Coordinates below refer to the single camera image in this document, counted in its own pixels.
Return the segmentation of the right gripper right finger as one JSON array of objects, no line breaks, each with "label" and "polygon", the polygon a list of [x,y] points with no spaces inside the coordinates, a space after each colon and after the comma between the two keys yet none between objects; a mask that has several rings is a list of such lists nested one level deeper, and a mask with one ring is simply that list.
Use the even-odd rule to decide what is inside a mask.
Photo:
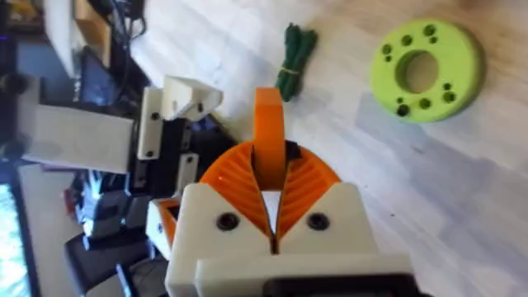
[{"label": "right gripper right finger", "polygon": [[371,254],[380,251],[361,194],[310,150],[289,142],[276,219],[281,254]]}]

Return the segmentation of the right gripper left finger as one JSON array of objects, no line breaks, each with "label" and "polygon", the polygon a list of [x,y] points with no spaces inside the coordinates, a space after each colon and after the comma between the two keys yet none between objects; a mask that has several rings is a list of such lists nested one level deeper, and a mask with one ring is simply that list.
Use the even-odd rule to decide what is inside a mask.
[{"label": "right gripper left finger", "polygon": [[260,296],[255,262],[273,233],[253,168],[253,145],[221,155],[185,188],[164,285],[171,296]]}]

